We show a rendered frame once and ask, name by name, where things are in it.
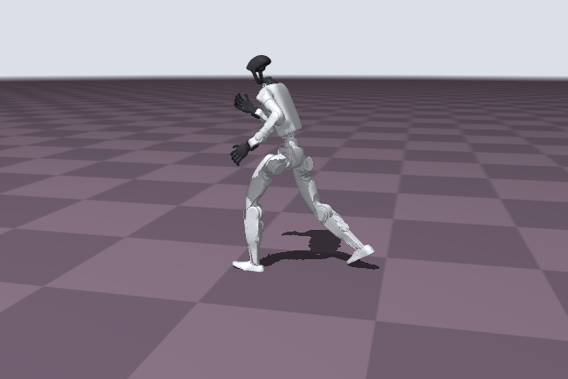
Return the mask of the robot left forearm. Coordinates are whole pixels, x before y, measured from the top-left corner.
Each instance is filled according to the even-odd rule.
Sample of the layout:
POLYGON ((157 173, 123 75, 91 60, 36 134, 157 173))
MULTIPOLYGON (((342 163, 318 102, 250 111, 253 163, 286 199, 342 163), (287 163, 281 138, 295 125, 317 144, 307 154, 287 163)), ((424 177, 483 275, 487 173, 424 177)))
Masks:
POLYGON ((274 124, 276 123, 278 117, 279 117, 279 115, 278 115, 277 112, 271 113, 271 115, 267 119, 266 123, 264 124, 264 127, 258 133, 256 133, 253 138, 251 138, 248 141, 250 148, 252 148, 255 145, 260 146, 261 144, 263 144, 266 141, 267 138, 269 138, 269 136, 272 133, 274 133, 276 131, 274 124))

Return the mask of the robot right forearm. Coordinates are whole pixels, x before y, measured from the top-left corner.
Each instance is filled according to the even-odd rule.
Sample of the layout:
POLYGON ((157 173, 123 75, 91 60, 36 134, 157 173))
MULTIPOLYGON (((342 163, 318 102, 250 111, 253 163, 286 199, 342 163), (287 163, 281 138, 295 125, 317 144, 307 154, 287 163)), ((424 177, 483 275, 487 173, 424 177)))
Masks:
MULTIPOLYGON (((266 121, 267 121, 268 118, 267 118, 265 112, 264 112, 262 109, 258 108, 258 109, 256 110, 255 114, 257 114, 258 116, 260 116, 260 119, 258 119, 258 120, 260 120, 260 121, 263 122, 263 123, 266 123, 266 121)), ((255 118, 256 118, 256 117, 255 117, 255 118)))

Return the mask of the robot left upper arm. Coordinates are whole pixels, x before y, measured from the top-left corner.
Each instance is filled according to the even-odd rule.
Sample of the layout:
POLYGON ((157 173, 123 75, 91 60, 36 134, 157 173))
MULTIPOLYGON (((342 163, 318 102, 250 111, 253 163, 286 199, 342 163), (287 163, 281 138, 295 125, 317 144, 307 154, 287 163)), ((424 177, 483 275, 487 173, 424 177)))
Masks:
POLYGON ((281 126, 284 124, 284 122, 286 121, 286 117, 283 114, 282 110, 280 109, 279 105, 276 103, 276 101, 273 98, 273 94, 272 92, 267 89, 267 88, 263 88, 259 94, 256 96, 256 99, 265 107, 265 109, 272 113, 272 112, 277 112, 279 117, 275 123, 275 125, 277 126, 281 126))

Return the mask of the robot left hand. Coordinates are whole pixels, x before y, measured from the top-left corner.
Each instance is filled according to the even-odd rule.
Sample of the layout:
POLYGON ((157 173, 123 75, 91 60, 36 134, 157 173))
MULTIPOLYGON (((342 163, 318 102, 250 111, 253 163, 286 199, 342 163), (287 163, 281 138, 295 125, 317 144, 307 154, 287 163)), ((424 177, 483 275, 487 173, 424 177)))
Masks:
POLYGON ((236 147, 236 149, 231 152, 231 156, 232 156, 233 162, 236 163, 237 166, 239 166, 239 162, 247 156, 249 151, 253 151, 254 149, 256 149, 259 146, 259 145, 255 145, 252 148, 250 148, 248 141, 246 141, 245 144, 242 143, 240 145, 239 144, 233 145, 233 148, 236 147))

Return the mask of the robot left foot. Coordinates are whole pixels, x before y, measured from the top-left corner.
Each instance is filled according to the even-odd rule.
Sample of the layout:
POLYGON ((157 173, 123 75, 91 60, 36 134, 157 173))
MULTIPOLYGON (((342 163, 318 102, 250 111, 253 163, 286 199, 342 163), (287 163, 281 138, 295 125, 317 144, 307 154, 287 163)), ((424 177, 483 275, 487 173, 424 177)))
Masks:
MULTIPOLYGON (((253 263, 253 261, 252 261, 253 263)), ((246 261, 246 262, 240 262, 240 261, 233 261, 233 265, 244 270, 244 271, 254 271, 254 272, 263 272, 265 270, 263 265, 259 265, 259 263, 257 263, 257 266, 252 265, 250 263, 250 261, 246 261)))

